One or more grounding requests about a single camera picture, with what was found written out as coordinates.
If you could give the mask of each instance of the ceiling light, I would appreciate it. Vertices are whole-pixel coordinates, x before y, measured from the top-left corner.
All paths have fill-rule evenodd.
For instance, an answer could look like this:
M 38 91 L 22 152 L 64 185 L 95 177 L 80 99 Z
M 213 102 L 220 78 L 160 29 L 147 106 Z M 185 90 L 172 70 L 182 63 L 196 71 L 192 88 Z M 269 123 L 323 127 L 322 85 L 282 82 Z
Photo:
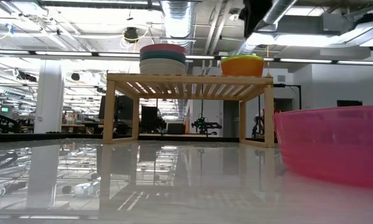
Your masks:
M 339 65 L 373 65 L 373 62 L 365 61 L 339 61 Z
M 297 47 L 325 47 L 332 42 L 332 38 L 325 35 L 284 34 L 276 38 L 274 44 Z
M 0 83 L 0 86 L 24 86 L 23 84 L 15 84 L 15 83 Z
M 133 54 L 133 53 L 99 53 L 99 56 L 102 57 L 139 57 L 139 54 Z
M 210 55 L 186 55 L 187 59 L 206 59 L 206 60 L 213 60 L 215 59 L 214 56 Z
M 0 54 L 30 54 L 26 50 L 0 50 Z
M 91 52 L 35 52 L 37 55 L 92 56 Z
M 281 58 L 281 62 L 295 62 L 295 63 L 331 63 L 331 60 L 315 60 L 315 59 L 296 59 L 296 58 Z

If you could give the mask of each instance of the pipe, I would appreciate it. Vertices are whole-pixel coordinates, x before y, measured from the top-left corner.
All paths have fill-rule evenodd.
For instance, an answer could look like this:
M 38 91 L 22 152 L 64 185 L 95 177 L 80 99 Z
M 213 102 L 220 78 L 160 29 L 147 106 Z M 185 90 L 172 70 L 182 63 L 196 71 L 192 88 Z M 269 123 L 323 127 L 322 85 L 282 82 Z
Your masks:
M 224 9 L 224 14 L 222 15 L 220 24 L 219 24 L 218 29 L 217 29 L 217 33 L 215 34 L 214 41 L 211 45 L 211 49 L 210 49 L 210 54 L 211 55 L 214 53 L 215 48 L 217 47 L 219 37 L 221 36 L 222 29 L 224 28 L 224 24 L 225 24 L 226 18 L 228 16 L 228 12 L 230 10 L 230 7 L 232 6 L 232 2 L 233 2 L 233 0 L 228 0 L 227 3 L 226 3 L 225 9 Z
M 276 0 L 271 9 L 263 17 L 263 19 L 257 24 L 255 30 L 259 30 L 266 26 L 276 24 L 286 14 L 286 12 L 297 2 L 297 0 Z M 251 54 L 257 47 L 252 44 L 251 38 L 254 33 L 248 37 L 248 39 L 236 50 L 235 54 Z
M 214 34 L 215 28 L 217 27 L 217 21 L 218 21 L 218 18 L 219 18 L 221 8 L 222 8 L 222 1 L 218 1 L 217 5 L 215 6 L 214 18 L 213 18 L 213 20 L 210 24 L 209 35 L 208 35 L 207 41 L 205 42 L 204 51 L 203 51 L 204 55 L 208 53 L 208 50 L 209 50 L 209 47 L 210 47 L 210 44 L 211 44 L 212 36 Z
M 194 2 L 187 1 L 161 1 L 167 37 L 192 38 L 193 35 L 193 14 Z M 192 42 L 185 40 L 171 40 L 170 44 L 177 44 L 185 48 L 189 53 L 192 49 Z

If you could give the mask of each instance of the desk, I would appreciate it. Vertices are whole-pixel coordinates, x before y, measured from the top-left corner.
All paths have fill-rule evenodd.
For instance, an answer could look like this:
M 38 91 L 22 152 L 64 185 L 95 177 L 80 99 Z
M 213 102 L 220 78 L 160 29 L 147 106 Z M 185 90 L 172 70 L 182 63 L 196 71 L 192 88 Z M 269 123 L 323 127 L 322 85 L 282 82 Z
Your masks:
M 113 139 L 115 91 L 118 90 L 133 99 L 132 137 Z M 265 99 L 265 142 L 246 140 L 246 102 L 264 94 Z M 236 77 L 216 75 L 148 75 L 115 74 L 107 75 L 105 103 L 105 128 L 103 142 L 118 144 L 138 140 L 139 99 L 185 99 L 185 100 L 236 100 L 240 104 L 239 141 L 259 147 L 274 147 L 273 127 L 273 78 Z

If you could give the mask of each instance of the stack of plates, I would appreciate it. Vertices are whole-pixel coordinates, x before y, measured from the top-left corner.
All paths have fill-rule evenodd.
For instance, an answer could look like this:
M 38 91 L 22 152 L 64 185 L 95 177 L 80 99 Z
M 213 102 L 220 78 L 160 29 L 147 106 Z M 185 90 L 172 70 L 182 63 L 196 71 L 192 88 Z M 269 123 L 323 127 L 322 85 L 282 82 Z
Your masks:
M 139 68 L 145 74 L 186 74 L 185 49 L 175 44 L 148 45 L 140 51 Z

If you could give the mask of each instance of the white column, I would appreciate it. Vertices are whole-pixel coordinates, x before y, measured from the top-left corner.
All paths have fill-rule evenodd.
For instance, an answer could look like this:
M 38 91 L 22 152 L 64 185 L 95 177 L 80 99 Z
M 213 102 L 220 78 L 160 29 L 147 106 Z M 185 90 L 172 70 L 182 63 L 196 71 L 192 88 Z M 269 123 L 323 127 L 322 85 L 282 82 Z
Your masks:
M 60 61 L 41 61 L 34 133 L 60 131 L 63 92 L 64 76 Z M 32 149 L 27 208 L 47 209 L 54 205 L 59 150 L 59 145 Z
M 60 131 L 65 78 L 61 61 L 42 60 L 39 71 L 34 133 Z

